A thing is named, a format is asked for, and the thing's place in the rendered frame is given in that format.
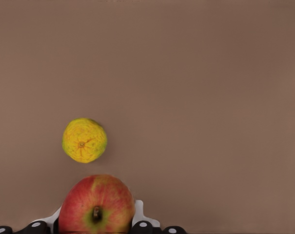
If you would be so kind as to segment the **red yellow apple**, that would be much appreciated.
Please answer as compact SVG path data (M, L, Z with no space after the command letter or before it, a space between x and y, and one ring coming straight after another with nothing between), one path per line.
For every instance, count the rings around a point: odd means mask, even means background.
M59 232L127 233L134 214L135 200L121 180L91 175L67 194L59 213Z

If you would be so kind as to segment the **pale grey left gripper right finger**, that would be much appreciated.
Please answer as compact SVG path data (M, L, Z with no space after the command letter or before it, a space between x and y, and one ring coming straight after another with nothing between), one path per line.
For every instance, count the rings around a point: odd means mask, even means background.
M156 219L146 217L143 212L143 201L135 200L135 214L132 219L132 226L134 226L139 221L149 222L154 228L160 227L160 222Z

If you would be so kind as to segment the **yellow green orange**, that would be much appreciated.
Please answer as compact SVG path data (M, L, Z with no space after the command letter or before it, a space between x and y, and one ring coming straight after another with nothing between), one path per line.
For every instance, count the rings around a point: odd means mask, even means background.
M62 148L74 161L90 163L98 159L108 143L104 128L90 118L70 121L62 136Z

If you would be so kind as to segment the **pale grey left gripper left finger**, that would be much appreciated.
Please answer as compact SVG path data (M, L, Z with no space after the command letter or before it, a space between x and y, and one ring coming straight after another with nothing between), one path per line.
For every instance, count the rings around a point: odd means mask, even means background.
M58 218L59 218L60 210L61 210L61 207L58 208L51 216L41 219L50 228L50 231L52 234L57 234L59 232Z

